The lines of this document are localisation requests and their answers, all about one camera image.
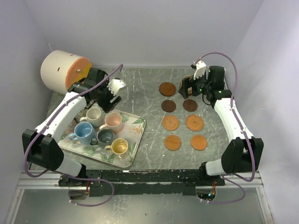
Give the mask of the pink mug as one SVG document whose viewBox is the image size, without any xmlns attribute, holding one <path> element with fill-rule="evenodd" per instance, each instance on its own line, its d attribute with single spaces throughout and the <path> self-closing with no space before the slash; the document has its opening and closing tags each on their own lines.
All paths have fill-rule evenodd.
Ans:
<svg viewBox="0 0 299 224">
<path fill-rule="evenodd" d="M 109 113 L 104 119 L 104 124 L 99 127 L 99 130 L 103 129 L 109 129 L 114 133 L 120 132 L 123 129 L 121 115 L 115 112 Z"/>
</svg>

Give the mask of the reddish brown wood coaster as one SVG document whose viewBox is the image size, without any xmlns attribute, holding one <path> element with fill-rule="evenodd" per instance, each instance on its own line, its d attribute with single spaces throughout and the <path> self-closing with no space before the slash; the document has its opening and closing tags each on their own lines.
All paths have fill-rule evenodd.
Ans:
<svg viewBox="0 0 299 224">
<path fill-rule="evenodd" d="M 184 88 L 187 89 L 188 96 L 192 95 L 192 87 L 191 87 L 190 81 L 191 81 L 190 76 L 184 77 Z"/>
</svg>

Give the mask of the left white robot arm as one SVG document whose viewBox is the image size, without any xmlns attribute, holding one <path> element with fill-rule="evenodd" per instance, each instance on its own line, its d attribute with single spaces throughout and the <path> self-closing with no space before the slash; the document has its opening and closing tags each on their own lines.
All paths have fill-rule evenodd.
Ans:
<svg viewBox="0 0 299 224">
<path fill-rule="evenodd" d="M 76 186 L 86 183 L 86 166 L 67 157 L 58 142 L 73 118 L 88 104 L 97 103 L 104 112 L 110 112 L 121 101 L 118 92 L 126 84 L 111 76 L 122 67 L 119 65 L 110 74 L 91 67 L 87 77 L 71 85 L 63 101 L 43 123 L 23 132 L 23 167 L 28 176 L 34 177 L 28 170 L 28 163 L 32 163 L 68 175 Z"/>
</svg>

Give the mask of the hidden light wood coaster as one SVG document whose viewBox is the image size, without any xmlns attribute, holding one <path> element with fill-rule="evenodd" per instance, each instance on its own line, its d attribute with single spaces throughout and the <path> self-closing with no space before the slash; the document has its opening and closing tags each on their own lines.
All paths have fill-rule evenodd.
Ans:
<svg viewBox="0 0 299 224">
<path fill-rule="evenodd" d="M 202 135 L 194 135 L 191 138 L 191 146 L 195 150 L 204 150 L 207 147 L 207 140 L 204 136 Z"/>
</svg>

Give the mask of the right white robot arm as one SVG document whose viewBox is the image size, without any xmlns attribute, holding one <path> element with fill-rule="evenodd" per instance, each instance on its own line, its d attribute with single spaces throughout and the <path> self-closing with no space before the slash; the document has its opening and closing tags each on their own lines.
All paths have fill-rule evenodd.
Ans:
<svg viewBox="0 0 299 224">
<path fill-rule="evenodd" d="M 264 143 L 246 127 L 236 108 L 232 92 L 225 89 L 226 70 L 221 66 L 208 68 L 205 64 L 193 65 L 192 68 L 195 69 L 194 75 L 182 79 L 178 92 L 187 99 L 188 90 L 191 89 L 193 96 L 201 95 L 208 100 L 208 105 L 219 115 L 229 140 L 220 159 L 202 163 L 197 179 L 205 186 L 225 175 L 235 175 L 247 182 L 253 181 Z"/>
</svg>

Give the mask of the dark wood coaster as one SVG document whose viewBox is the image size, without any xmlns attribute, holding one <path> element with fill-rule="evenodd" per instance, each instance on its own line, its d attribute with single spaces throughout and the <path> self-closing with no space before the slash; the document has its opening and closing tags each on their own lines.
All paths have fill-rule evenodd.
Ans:
<svg viewBox="0 0 299 224">
<path fill-rule="evenodd" d="M 183 107 L 185 110 L 187 110 L 188 112 L 194 112 L 197 110 L 198 108 L 198 104 L 196 101 L 192 100 L 192 99 L 187 99 L 183 102 Z"/>
</svg>

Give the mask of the large woven rattan coaster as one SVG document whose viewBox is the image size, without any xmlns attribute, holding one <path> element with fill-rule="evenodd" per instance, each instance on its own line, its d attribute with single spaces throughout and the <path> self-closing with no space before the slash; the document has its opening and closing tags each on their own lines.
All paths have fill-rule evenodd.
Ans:
<svg viewBox="0 0 299 224">
<path fill-rule="evenodd" d="M 204 120 L 199 115 L 189 115 L 185 120 L 186 126 L 192 131 L 200 131 L 204 127 Z"/>
</svg>

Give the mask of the smooth light wood coaster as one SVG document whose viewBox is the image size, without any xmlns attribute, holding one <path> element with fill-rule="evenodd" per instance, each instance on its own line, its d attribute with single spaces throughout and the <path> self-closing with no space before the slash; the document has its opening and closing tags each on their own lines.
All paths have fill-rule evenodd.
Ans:
<svg viewBox="0 0 299 224">
<path fill-rule="evenodd" d="M 171 151 L 178 150 L 181 146 L 181 140 L 176 135 L 168 135 L 164 140 L 164 145 Z"/>
</svg>

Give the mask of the beige mug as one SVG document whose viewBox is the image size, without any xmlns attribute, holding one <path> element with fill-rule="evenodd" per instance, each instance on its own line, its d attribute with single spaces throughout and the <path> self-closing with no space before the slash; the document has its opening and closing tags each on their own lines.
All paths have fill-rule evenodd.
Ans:
<svg viewBox="0 0 299 224">
<path fill-rule="evenodd" d="M 89 122 L 93 127 L 100 127 L 104 123 L 105 115 L 99 108 L 91 108 L 86 112 L 85 117 L 80 118 L 80 122 Z"/>
</svg>

